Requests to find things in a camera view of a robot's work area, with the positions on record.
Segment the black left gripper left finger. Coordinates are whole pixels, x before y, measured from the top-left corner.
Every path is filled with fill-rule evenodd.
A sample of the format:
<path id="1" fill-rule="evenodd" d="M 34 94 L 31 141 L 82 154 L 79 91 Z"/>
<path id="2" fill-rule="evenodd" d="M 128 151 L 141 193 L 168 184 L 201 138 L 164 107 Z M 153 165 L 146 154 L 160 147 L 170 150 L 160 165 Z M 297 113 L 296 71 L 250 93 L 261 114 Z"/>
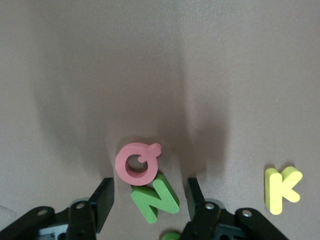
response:
<path id="1" fill-rule="evenodd" d="M 2 240 L 96 240 L 114 204 L 114 179 L 104 178 L 88 200 L 56 213 L 50 206 L 29 210 L 0 231 Z"/>

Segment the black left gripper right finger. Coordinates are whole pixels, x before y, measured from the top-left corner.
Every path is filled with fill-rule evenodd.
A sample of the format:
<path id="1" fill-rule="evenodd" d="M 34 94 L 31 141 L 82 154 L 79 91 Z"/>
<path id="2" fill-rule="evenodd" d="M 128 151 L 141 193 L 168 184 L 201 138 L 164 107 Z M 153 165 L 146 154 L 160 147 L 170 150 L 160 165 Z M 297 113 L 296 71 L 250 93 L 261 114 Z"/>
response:
<path id="1" fill-rule="evenodd" d="M 286 240 L 258 210 L 245 207 L 231 214 L 212 200 L 205 200 L 196 178 L 187 180 L 187 206 L 190 221 L 181 240 Z"/>

